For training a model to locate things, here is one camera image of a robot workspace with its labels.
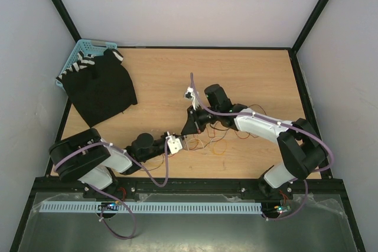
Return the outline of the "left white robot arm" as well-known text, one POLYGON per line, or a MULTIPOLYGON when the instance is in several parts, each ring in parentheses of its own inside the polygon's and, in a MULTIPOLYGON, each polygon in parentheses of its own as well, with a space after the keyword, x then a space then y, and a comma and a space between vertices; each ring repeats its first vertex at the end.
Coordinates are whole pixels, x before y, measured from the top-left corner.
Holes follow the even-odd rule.
POLYGON ((54 172, 60 181, 80 181, 97 187, 104 197, 117 193, 118 183, 111 170, 130 175, 143 164, 160 155, 174 155, 183 149, 183 136, 165 132, 155 140, 149 133, 140 134, 124 149, 104 140, 90 128, 49 148, 54 172))

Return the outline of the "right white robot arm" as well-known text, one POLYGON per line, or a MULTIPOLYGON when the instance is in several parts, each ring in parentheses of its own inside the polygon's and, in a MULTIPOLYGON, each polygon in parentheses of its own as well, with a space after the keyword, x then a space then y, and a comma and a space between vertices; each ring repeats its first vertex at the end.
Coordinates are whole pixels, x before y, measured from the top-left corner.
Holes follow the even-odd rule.
POLYGON ((277 144, 282 162, 263 173, 258 184, 258 191, 264 198, 272 198, 279 187, 289 181, 305 180, 311 173, 321 171, 320 164, 332 156, 329 147, 305 119, 279 120, 243 104, 233 104, 218 84, 207 87, 205 95, 210 104, 208 107, 202 104, 193 85, 184 93, 192 105, 187 110, 182 135, 201 133, 207 125, 219 122, 228 129, 277 144))

